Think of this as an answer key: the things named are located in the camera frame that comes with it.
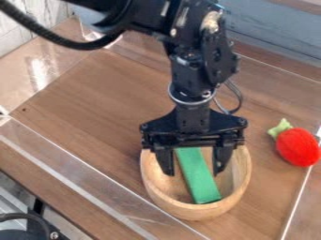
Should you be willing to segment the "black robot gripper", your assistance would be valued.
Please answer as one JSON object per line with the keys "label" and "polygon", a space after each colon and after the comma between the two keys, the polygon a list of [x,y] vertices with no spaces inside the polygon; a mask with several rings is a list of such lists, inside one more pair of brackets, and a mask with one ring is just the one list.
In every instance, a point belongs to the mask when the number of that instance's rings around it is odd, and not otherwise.
{"label": "black robot gripper", "polygon": [[176,105],[168,114],[139,127],[141,146],[155,151],[163,174],[173,176],[172,148],[215,146],[211,153],[212,174],[224,171],[232,147],[244,143],[247,120],[223,114],[208,105],[187,109]]}

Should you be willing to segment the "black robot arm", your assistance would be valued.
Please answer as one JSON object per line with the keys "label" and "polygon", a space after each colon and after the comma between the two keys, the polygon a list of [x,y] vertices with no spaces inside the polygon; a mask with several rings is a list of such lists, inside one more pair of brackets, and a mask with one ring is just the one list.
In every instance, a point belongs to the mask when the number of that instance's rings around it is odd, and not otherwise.
{"label": "black robot arm", "polygon": [[140,125],[141,145],[151,150],[161,172],[172,176],[176,148],[212,149],[212,172],[224,171],[231,152],[244,141],[247,120],[233,112],[211,109],[216,88],[231,85],[239,55],[227,39],[224,8],[219,0],[62,0],[74,7],[80,21],[102,36],[88,42],[54,34],[9,0],[0,12],[52,43],[78,51],[110,44],[126,31],[161,42],[169,59],[168,114]]}

